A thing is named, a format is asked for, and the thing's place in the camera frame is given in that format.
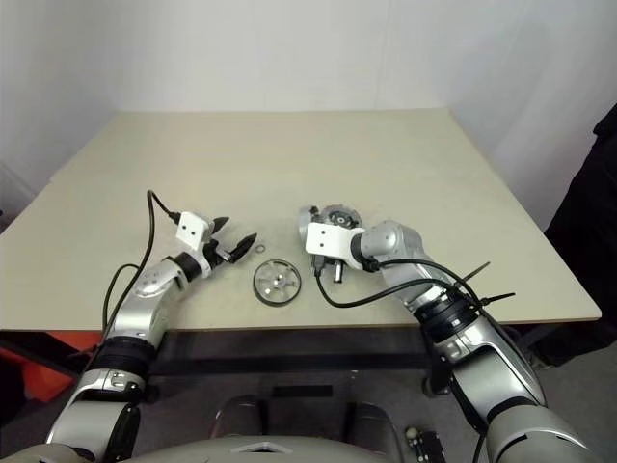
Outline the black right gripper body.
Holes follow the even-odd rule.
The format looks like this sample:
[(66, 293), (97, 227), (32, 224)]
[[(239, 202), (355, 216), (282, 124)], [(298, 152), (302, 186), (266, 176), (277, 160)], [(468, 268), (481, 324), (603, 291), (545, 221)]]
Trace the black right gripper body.
[(346, 264), (341, 259), (334, 259), (322, 255), (311, 256), (311, 267), (314, 278), (320, 278), (323, 272), (328, 273), (334, 284), (340, 285), (343, 282), (344, 268)]

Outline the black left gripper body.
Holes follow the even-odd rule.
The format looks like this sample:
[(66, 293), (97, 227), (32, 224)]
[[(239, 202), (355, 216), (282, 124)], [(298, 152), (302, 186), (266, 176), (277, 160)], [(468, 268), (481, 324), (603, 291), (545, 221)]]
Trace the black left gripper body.
[(211, 268), (216, 268), (223, 263), (236, 263), (240, 256), (238, 251), (226, 251), (216, 239), (211, 239), (204, 244), (204, 258)]

